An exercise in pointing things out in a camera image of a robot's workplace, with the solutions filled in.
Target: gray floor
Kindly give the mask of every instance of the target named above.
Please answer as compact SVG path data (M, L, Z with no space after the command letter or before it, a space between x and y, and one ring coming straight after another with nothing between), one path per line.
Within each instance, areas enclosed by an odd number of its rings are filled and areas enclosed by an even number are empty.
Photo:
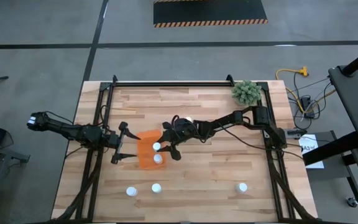
M100 42L196 42L358 40L358 0L262 0L269 24L262 26L154 29L152 1L110 1ZM91 43L102 0L0 0L0 44ZM67 141L54 133L35 133L25 124L34 111L53 111L72 119L89 49L0 50L0 127L13 135L12 149L31 154L15 167L0 193L0 223L47 220L52 211ZM330 67L358 56L358 45L311 47L183 47L99 49L90 80L272 80L279 68L308 66L298 87L325 78ZM280 78L293 88L293 74ZM316 96L328 81L301 90ZM353 131L337 94L309 131ZM358 179L358 170L352 168ZM358 207L348 207L346 179L310 179L319 217L358 223Z

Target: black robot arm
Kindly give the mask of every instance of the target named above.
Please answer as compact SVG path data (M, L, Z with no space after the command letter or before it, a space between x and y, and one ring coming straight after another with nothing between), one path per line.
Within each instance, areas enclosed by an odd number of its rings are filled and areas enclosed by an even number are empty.
M243 116L248 111L252 112L252 123L250 118ZM178 144L191 138L205 142L213 137L216 132L234 125L243 125L251 130L265 131L265 134L269 136L267 147L273 146L278 149L287 147L284 130L274 125L269 119L267 108L264 106L250 106L244 110L233 111L233 113L214 121L190 121L186 118L179 118L176 115L171 123L164 122L162 125L165 131L157 142L167 141L170 143L170 146L165 146L157 152L170 152L172 159L177 161L181 159L180 152L176 149Z
M115 131L110 133L104 132L100 126L87 124L67 124L48 116L47 112L32 113L27 127L33 131L52 131L61 134L68 140L74 140L81 143L81 146L88 149L97 149L99 147L109 147L115 149L111 162L117 164L123 158L133 157L136 155L119 153L124 136L140 139L128 130L128 124L121 122L118 127L120 134Z

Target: white cup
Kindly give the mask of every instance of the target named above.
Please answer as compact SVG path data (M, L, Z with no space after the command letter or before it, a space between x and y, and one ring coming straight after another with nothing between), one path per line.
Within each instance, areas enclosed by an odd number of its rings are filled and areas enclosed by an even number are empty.
M152 191L154 192L154 193L160 193L161 192L161 190L162 190L162 188L161 188L161 185L160 184L153 184L153 186L152 186Z
M243 194L247 191L248 186L246 183L240 183L236 185L236 190L237 192L239 192L240 194Z
M153 144L153 149L155 152L157 152L159 149L161 149L161 144L156 142Z
M135 197L137 195L137 190L134 187L127 188L127 195L130 197Z
M161 164L162 163L162 156L160 154L154 155L154 162L156 164Z

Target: black mat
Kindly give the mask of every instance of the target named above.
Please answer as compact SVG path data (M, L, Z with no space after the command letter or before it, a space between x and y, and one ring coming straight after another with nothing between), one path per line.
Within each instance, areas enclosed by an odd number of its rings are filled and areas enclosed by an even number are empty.
M268 23L261 0L163 0L154 2L154 27Z

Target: white label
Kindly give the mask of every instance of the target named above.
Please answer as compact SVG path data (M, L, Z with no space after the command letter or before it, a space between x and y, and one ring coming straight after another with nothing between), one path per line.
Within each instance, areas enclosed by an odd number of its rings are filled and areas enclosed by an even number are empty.
M302 155L318 148L316 136L314 134L304 134L299 139L299 145L303 149ZM315 162L314 164L310 164L310 165L306 166L306 168L307 169L324 169L324 164L322 161L319 161L319 162Z

